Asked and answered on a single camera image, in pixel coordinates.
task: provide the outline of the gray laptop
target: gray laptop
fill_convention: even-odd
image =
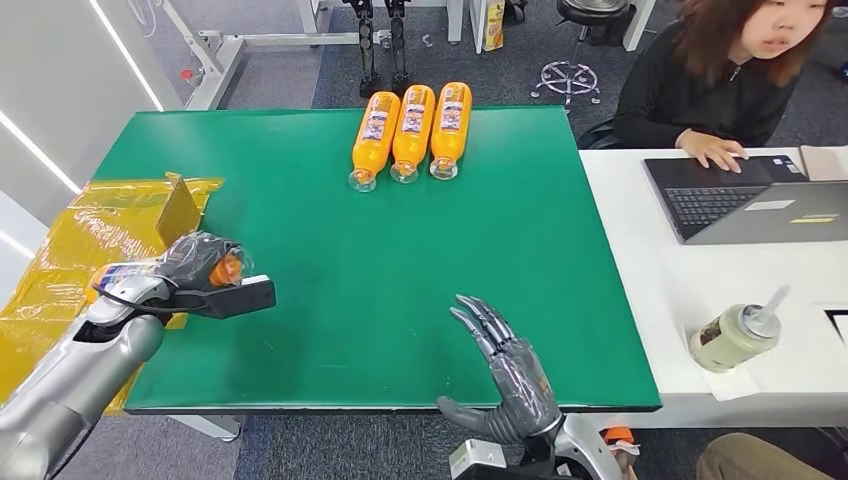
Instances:
[[[645,161],[681,243],[848,240],[848,181],[809,182],[786,157],[751,160],[738,177],[695,160],[692,175],[685,159]]]

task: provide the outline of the chair wheel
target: chair wheel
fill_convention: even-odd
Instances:
[[[523,23],[525,20],[524,7],[526,5],[526,1],[514,3],[507,1],[504,6],[504,23]]]

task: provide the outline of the robotic arm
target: robotic arm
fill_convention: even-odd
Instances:
[[[0,410],[0,478],[55,476],[79,434],[86,432],[77,448],[130,376],[159,349],[174,313],[226,318],[272,307],[274,284],[265,276],[225,275],[224,282],[216,281],[233,261],[239,271],[230,273],[240,276],[240,255],[234,242],[191,233],[168,249],[155,274],[95,286],[100,297]],[[221,283],[225,286],[214,286]]]
[[[536,352],[518,339],[506,320],[485,301],[457,295],[451,315],[474,338],[501,394],[494,410],[483,412],[439,397],[449,420],[503,444],[524,444],[518,466],[507,466],[500,445],[467,440],[450,457],[454,480],[573,479],[621,480],[622,471],[591,423],[579,414],[563,415]],[[562,466],[569,475],[560,475]]]

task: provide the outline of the chair base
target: chair base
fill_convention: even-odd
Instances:
[[[571,105],[573,96],[592,94],[592,103],[601,103],[601,90],[598,88],[598,76],[595,72],[582,63],[551,62],[542,67],[542,81],[536,84],[530,96],[539,98],[539,89],[547,87],[548,90],[559,93],[565,97],[565,105]]]

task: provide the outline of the green table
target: green table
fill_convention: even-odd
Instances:
[[[203,227],[252,253],[277,306],[168,331],[132,413],[434,408],[499,401],[448,314],[485,298],[530,339],[563,406],[659,407],[565,114],[481,108],[459,176],[347,184],[361,110],[136,115],[97,180],[224,177]]]

